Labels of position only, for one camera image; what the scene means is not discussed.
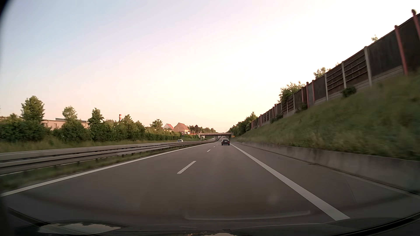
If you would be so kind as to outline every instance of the concrete barrier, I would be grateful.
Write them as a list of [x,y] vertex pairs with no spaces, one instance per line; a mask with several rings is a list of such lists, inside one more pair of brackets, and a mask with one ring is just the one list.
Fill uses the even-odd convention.
[[325,166],[412,193],[420,193],[420,162],[312,148],[232,142]]

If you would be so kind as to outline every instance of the house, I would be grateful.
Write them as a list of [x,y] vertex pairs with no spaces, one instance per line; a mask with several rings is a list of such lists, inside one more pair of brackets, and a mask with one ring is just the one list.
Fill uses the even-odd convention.
[[188,127],[183,123],[178,123],[174,128],[174,132],[180,132],[181,134],[190,134]]
[[166,124],[163,129],[173,130],[173,126],[171,124]]

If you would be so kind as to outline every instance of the windshield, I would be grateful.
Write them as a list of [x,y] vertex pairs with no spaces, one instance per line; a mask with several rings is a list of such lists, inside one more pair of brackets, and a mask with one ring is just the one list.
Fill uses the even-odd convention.
[[14,235],[420,231],[420,1],[3,9]]

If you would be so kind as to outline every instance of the clear sky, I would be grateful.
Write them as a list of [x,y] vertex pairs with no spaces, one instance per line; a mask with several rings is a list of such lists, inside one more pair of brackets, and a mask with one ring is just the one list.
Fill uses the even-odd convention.
[[0,115],[130,114],[225,131],[420,10],[418,0],[15,0],[1,19]]

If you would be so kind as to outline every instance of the car rear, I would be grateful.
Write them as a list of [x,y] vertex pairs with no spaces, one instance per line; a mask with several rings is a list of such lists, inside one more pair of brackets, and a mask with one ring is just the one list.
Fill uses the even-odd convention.
[[230,145],[231,145],[231,143],[230,143],[229,139],[222,139],[222,146],[223,146],[223,145],[228,145],[228,146],[230,146]]

